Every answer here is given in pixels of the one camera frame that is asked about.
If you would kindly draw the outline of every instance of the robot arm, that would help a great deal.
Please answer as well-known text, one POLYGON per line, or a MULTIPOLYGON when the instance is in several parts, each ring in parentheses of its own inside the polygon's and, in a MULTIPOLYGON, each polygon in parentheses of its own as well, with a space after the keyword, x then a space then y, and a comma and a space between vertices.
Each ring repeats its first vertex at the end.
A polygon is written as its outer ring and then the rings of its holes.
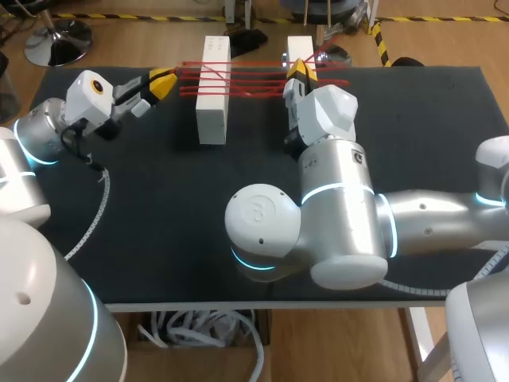
POLYGON ((366 154, 355 142, 356 98, 333 85, 301 91, 305 82, 298 80, 290 79, 285 92, 291 128, 285 143, 298 158, 301 207, 273 186, 252 185, 226 209, 232 251, 248 276, 274 281, 308 268, 322 287, 358 289, 381 281, 396 254, 509 240, 503 197, 509 137, 480 145, 477 193, 375 195, 366 154))
POLYGON ((81 154, 78 141, 92 132, 106 140, 115 138, 125 114, 140 118, 164 99, 176 82, 172 69, 154 69, 113 87, 98 73, 85 70, 68 89, 65 101, 47 99, 17 120, 12 130, 37 172, 56 164, 66 151, 81 154))

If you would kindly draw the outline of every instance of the black tabletop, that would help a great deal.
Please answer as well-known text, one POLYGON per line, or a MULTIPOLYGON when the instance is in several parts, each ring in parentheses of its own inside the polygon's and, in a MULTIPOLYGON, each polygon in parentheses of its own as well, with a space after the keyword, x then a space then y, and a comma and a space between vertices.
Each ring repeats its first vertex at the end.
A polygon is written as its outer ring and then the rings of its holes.
MULTIPOLYGON (((91 70, 124 84, 147 69, 91 70)), ((80 71, 49 70, 33 105, 64 98, 80 71)), ((478 68, 352 68, 328 75, 350 80, 346 90, 359 100, 357 141, 367 152, 376 192, 471 192, 477 146, 507 133, 478 68)), ((200 146, 195 103, 175 89, 142 119, 128 116, 113 142, 89 139, 94 158, 110 171, 111 195, 70 264, 105 303, 417 299, 381 286, 325 290, 307 272, 270 284, 240 274, 223 222, 230 197, 245 185, 268 183, 299 200, 297 164, 282 153, 286 109, 282 99, 232 98, 226 146, 200 146)), ((103 185, 71 157, 38 179, 52 208, 41 232, 65 254, 94 218, 103 185)), ((387 279, 450 288, 472 278, 491 255, 463 250, 396 257, 387 279)))

